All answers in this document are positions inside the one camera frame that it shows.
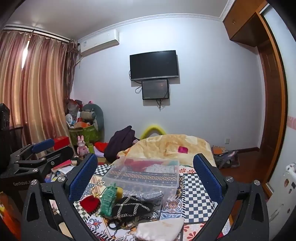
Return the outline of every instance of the red box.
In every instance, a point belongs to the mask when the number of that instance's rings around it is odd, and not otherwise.
[[[54,150],[61,149],[70,144],[69,137],[58,137],[54,139]]]

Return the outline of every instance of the yellow floral blanket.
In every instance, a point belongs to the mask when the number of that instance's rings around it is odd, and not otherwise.
[[[179,160],[180,165],[193,167],[193,157],[198,153],[202,153],[212,166],[216,166],[209,143],[198,137],[187,135],[168,134],[149,137],[120,151],[118,156],[174,159]]]

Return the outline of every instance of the black handbag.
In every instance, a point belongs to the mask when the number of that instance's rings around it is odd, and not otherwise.
[[[121,225],[127,222],[131,222],[136,217],[140,219],[150,220],[150,217],[143,216],[153,211],[153,204],[149,202],[142,202],[135,196],[126,196],[118,200],[115,206],[112,208],[111,216],[112,219],[108,221],[108,227],[111,223],[115,224],[115,228],[119,229]]]

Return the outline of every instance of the white appliance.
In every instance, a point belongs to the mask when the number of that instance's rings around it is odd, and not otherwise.
[[[269,218],[269,240],[272,240],[284,226],[296,205],[296,163],[286,166],[281,188],[272,194],[267,202]]]
[[[83,41],[81,43],[81,55],[87,56],[116,45],[119,45],[119,32],[112,29]]]

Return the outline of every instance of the bag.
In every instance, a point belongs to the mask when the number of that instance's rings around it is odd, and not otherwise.
[[[128,223],[140,217],[140,219],[150,220],[150,217],[143,215],[151,213],[153,211],[153,204],[149,202],[142,202],[136,196],[126,196],[118,200],[115,206],[112,208],[111,216],[113,219],[108,221],[108,227],[111,223],[115,224],[115,228],[119,229],[124,223]]]
[[[135,139],[135,131],[131,126],[115,132],[105,148],[104,157],[108,162],[114,162],[117,159],[117,153],[130,148]]]

